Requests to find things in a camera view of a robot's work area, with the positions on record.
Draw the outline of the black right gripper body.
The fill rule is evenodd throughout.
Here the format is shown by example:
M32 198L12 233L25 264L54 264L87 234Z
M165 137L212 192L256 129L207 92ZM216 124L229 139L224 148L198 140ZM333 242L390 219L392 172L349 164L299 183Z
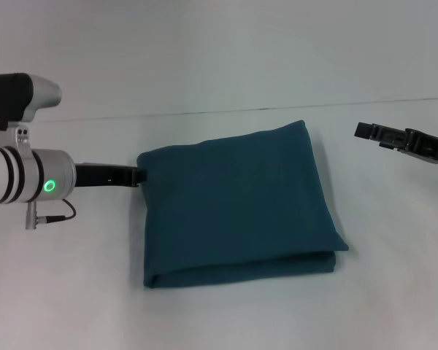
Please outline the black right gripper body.
M409 129L405 130L406 137L398 151L427 163L438 164L438 137Z

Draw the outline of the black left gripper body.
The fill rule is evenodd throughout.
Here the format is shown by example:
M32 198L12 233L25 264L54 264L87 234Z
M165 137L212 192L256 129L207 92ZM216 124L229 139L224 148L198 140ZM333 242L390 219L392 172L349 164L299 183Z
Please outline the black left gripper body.
M107 164L78 163L75 187L132 186L132 168Z

